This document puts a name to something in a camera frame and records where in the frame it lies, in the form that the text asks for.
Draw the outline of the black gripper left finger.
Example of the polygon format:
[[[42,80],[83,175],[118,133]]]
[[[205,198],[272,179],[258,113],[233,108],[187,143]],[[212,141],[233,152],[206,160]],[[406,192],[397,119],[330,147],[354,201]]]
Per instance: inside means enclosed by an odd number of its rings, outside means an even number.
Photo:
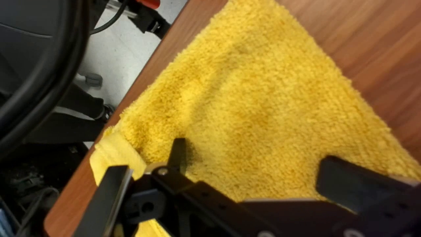
[[[172,143],[168,163],[135,180],[126,166],[112,166],[96,189],[75,237],[133,237],[148,220],[171,237],[280,237],[279,229],[180,168],[183,138]]]

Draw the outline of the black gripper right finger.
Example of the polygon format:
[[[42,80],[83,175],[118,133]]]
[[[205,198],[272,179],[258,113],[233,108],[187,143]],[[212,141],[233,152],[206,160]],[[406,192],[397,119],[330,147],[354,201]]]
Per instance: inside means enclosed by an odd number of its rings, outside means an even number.
[[[338,156],[319,164],[315,191],[351,210],[339,237],[421,237],[421,185],[410,185]]]

